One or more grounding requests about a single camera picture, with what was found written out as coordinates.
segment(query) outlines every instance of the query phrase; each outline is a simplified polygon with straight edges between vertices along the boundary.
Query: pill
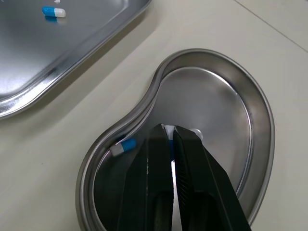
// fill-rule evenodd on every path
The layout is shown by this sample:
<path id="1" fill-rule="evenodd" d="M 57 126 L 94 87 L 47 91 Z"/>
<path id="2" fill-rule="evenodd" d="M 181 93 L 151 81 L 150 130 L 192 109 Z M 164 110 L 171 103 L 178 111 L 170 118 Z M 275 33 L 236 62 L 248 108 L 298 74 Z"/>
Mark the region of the pill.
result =
<path id="1" fill-rule="evenodd" d="M 43 14 L 45 16 L 50 16 L 50 17 L 60 17 L 60 18 L 66 17 L 66 12 L 64 9 L 54 8 L 50 6 L 43 7 Z"/>
<path id="2" fill-rule="evenodd" d="M 109 150 L 112 156 L 118 156 L 124 152 L 134 149 L 136 145 L 137 142 L 135 139 L 128 139 L 126 141 L 118 143 L 117 145 L 112 146 Z"/>

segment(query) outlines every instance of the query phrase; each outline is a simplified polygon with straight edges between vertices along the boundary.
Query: blue and white capsule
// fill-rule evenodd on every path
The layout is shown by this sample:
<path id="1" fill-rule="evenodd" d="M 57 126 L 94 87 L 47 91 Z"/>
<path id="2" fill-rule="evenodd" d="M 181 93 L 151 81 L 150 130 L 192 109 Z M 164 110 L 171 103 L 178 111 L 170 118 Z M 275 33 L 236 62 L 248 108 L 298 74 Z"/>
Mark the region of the blue and white capsule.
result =
<path id="1" fill-rule="evenodd" d="M 110 147 L 111 155 L 116 157 L 124 152 L 130 151 L 137 146 L 137 141 L 135 139 L 128 139 L 117 145 Z"/>
<path id="2" fill-rule="evenodd" d="M 49 17 L 60 17 L 60 18 L 66 17 L 66 12 L 65 12 L 64 9 L 54 8 L 54 7 L 51 7 L 51 6 L 44 6 L 43 7 L 43 14 L 45 16 L 49 16 Z"/>

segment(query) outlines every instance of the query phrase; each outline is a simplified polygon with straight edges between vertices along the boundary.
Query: stainless steel kidney tray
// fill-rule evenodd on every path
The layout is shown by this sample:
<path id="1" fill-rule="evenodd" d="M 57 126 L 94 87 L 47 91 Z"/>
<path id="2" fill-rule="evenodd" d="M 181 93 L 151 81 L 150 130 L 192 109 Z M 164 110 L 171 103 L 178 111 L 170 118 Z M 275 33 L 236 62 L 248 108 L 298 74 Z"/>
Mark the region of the stainless steel kidney tray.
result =
<path id="1" fill-rule="evenodd" d="M 0 6 L 0 118 L 28 107 L 151 0 L 6 0 Z M 44 17 L 43 6 L 66 18 Z"/>
<path id="2" fill-rule="evenodd" d="M 114 230 L 125 173 L 138 148 L 120 157 L 119 140 L 138 144 L 157 124 L 198 129 L 203 145 L 228 173 L 251 224 L 262 203 L 274 157 L 274 121 L 256 81 L 239 64 L 210 50 L 168 57 L 140 103 L 92 145 L 81 166 L 76 207 L 83 230 Z M 174 204 L 172 230 L 180 225 Z"/>

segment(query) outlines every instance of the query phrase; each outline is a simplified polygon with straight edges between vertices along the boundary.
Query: white table surface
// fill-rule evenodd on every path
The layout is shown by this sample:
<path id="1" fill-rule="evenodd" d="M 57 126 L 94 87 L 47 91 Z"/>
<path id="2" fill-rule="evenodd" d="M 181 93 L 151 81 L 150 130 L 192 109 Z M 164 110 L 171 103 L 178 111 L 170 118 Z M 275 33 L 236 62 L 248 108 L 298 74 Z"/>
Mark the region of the white table surface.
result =
<path id="1" fill-rule="evenodd" d="M 134 26 L 57 97 L 0 121 L 0 230 L 79 230 L 85 153 L 136 105 L 164 58 L 186 48 L 236 60 L 271 105 L 274 166 L 253 230 L 308 230 L 308 53 L 233 0 L 153 0 Z"/>
<path id="2" fill-rule="evenodd" d="M 308 51 L 308 0 L 236 0 Z"/>

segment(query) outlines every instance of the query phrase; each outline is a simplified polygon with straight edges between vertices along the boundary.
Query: tray rim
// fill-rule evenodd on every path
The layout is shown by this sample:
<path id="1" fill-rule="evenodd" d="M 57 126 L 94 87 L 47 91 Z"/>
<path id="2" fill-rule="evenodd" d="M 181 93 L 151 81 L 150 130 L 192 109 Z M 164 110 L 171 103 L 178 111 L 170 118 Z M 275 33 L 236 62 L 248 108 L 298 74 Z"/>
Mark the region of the tray rim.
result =
<path id="1" fill-rule="evenodd" d="M 90 179 L 91 176 L 96 175 L 96 172 L 101 165 L 102 161 L 108 158 L 110 155 L 108 151 L 108 147 L 115 144 L 116 141 L 121 142 L 134 133 L 135 130 L 138 129 L 139 126 L 142 125 L 142 123 L 139 124 L 137 122 L 141 122 L 142 118 L 144 118 L 145 115 L 149 114 L 151 112 L 151 108 L 155 103 L 156 95 L 159 90 L 160 84 L 164 79 L 164 71 L 166 67 L 170 64 L 170 62 L 174 59 L 176 59 L 179 56 L 188 54 L 188 53 L 195 53 L 195 52 L 205 52 L 209 54 L 216 55 L 218 57 L 221 57 L 228 62 L 235 65 L 237 68 L 239 68 L 241 71 L 243 71 L 246 76 L 252 81 L 252 83 L 255 85 L 256 89 L 261 95 L 261 98 L 264 101 L 264 104 L 266 106 L 266 110 L 268 112 L 269 116 L 269 122 L 270 122 L 270 149 L 269 149 L 269 160 L 268 165 L 266 168 L 264 180 L 262 182 L 262 186 L 260 187 L 260 191 L 258 194 L 258 197 L 256 199 L 256 203 L 254 204 L 252 208 L 252 213 L 250 214 L 248 220 L 248 223 L 251 225 L 256 218 L 256 215 L 260 209 L 260 206 L 262 204 L 262 201 L 264 199 L 266 189 L 269 184 L 269 179 L 272 171 L 273 166 L 273 160 L 274 160 L 274 149 L 275 149 L 275 125 L 274 125 L 274 117 L 270 108 L 270 104 L 259 86 L 259 84 L 256 82 L 256 80 L 251 76 L 251 74 L 248 73 L 241 65 L 239 65 L 236 61 L 229 58 L 228 56 L 219 53 L 217 51 L 208 50 L 208 49 L 199 49 L 199 48 L 192 48 L 192 49 L 186 49 L 178 51 L 169 57 L 167 57 L 157 68 L 152 82 L 144 95 L 144 97 L 140 100 L 140 102 L 121 120 L 116 122 L 114 125 L 112 125 L 109 129 L 107 129 L 102 135 L 100 135 L 97 140 L 93 143 L 93 145 L 88 150 L 82 165 L 80 167 L 78 177 L 77 177 L 77 183 L 76 183 L 76 210 L 77 210 L 77 217 L 79 221 L 79 225 L 82 228 L 82 230 L 91 230 L 90 227 L 93 228 L 93 220 L 91 220 L 91 214 L 89 214 L 90 210 L 93 208 L 89 208 L 89 206 L 85 205 L 86 199 L 88 199 L 88 196 L 90 196 L 91 200 L 93 201 L 93 195 L 91 196 L 91 193 L 93 193 L 93 187 L 94 187 L 94 179 Z M 90 171 L 90 168 L 95 167 L 96 169 L 94 172 Z M 86 185 L 90 186 L 90 192 L 87 192 L 85 190 Z M 96 213 L 95 207 L 94 211 L 92 211 L 92 215 L 95 215 L 98 219 L 98 215 Z M 96 225 L 99 225 L 101 228 L 100 230 L 107 231 L 102 223 L 96 220 Z"/>
<path id="2" fill-rule="evenodd" d="M 45 68 L 42 70 L 42 73 L 38 74 L 38 79 L 34 80 L 28 85 L 28 87 L 22 89 L 14 95 L 0 98 L 0 120 L 9 118 L 17 113 L 20 113 L 34 103 L 36 103 L 41 97 L 43 97 L 48 91 L 50 91 L 54 86 L 59 84 L 68 74 L 74 71 L 78 66 L 80 66 L 84 61 L 86 61 L 93 53 L 95 53 L 100 47 L 112 39 L 116 34 L 123 30 L 130 22 L 132 22 L 136 17 L 138 17 L 142 12 L 144 12 L 152 0 L 147 0 L 147 2 L 139 8 L 131 17 L 118 26 L 110 35 L 103 37 L 101 41 L 92 46 L 88 53 L 86 53 L 82 58 L 77 62 L 71 65 L 68 68 L 65 68 L 64 71 L 52 75 L 52 72 L 55 68 L 59 66 L 59 62 L 55 61 L 55 66 L 53 68 Z"/>

